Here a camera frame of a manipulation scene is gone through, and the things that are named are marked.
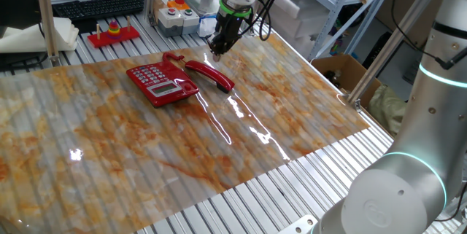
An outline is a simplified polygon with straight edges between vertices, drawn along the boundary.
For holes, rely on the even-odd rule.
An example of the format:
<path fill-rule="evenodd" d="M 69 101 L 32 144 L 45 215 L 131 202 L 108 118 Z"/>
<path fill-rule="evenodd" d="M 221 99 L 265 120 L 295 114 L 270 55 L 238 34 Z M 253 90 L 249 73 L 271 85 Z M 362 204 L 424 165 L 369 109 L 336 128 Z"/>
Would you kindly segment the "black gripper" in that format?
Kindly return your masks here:
<path fill-rule="evenodd" d="M 244 17 L 231 15 L 224 11 L 219 11 L 216 15 L 217 23 L 215 32 L 207 40 L 211 53 L 216 61 L 227 53 L 240 39 L 239 30 L 244 20 L 251 21 L 251 12 Z"/>

